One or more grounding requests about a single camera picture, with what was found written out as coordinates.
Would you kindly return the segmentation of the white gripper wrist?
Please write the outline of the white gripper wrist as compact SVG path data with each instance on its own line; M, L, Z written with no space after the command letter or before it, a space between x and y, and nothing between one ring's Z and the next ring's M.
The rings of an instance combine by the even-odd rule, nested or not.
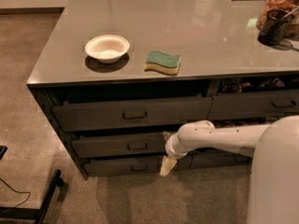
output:
M167 176L176 166L177 160L188 154L188 150L180 144L176 133L163 132L163 137L165 140L165 152L169 157L163 157L160 176Z

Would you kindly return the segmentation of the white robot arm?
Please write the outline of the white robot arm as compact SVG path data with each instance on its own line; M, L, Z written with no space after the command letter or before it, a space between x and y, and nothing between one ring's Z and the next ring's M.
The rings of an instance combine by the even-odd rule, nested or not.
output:
M209 120L182 125L165 139L160 175L199 148L251 158L247 224L299 224L299 116L270 124L217 128Z

